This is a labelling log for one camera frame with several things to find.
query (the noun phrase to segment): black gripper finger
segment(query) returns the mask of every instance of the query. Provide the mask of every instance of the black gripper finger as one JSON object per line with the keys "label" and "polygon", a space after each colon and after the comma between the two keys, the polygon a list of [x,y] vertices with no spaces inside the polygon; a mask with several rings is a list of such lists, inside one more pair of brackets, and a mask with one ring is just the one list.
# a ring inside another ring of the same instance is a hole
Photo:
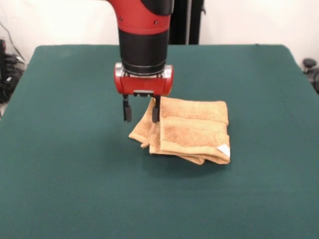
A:
{"label": "black gripper finger", "polygon": [[159,120],[160,120],[160,110],[154,107],[152,112],[152,121],[153,123],[157,123]]}
{"label": "black gripper finger", "polygon": [[124,108],[124,121],[131,122],[132,121],[132,110],[131,106],[127,106]]}

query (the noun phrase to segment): black cable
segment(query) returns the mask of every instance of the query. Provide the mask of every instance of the black cable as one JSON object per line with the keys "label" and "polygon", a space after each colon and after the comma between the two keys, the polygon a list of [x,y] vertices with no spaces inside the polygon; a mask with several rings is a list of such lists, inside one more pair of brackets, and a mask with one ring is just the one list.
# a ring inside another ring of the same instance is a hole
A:
{"label": "black cable", "polygon": [[2,24],[2,22],[0,21],[0,26],[2,26],[2,28],[7,32],[8,36],[9,36],[9,40],[13,46],[13,48],[15,49],[15,51],[18,53],[18,55],[21,57],[21,59],[24,61],[25,59],[22,57],[21,53],[19,52],[19,50],[15,47],[13,40],[11,38],[11,34],[10,31]]}

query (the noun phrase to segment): green felt surface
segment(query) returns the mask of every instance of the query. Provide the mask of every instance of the green felt surface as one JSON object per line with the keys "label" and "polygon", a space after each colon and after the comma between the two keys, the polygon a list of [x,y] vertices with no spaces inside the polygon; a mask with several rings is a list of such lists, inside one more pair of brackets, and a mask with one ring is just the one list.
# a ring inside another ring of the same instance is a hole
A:
{"label": "green felt surface", "polygon": [[43,46],[0,121],[1,239],[319,238],[319,101],[284,46],[170,46],[171,97],[224,100],[231,164],[128,134],[117,46]]}

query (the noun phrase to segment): folded towel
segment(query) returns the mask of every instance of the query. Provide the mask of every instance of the folded towel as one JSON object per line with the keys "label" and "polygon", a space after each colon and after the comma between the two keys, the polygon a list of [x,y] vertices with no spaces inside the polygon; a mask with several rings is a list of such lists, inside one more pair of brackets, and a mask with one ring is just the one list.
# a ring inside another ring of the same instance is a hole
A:
{"label": "folded towel", "polygon": [[160,119],[152,122],[154,99],[129,138],[150,154],[176,155],[201,165],[230,162],[228,109],[223,101],[196,102],[161,97]]}

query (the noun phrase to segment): orange towel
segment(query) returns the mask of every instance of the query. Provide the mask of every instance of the orange towel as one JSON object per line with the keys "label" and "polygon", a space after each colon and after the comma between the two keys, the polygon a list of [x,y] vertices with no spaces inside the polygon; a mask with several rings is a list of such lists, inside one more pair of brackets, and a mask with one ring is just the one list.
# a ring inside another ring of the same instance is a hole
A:
{"label": "orange towel", "polygon": [[160,120],[152,122],[151,102],[129,138],[150,147],[151,154],[176,155],[201,165],[230,163],[228,110],[223,101],[196,102],[162,97]]}

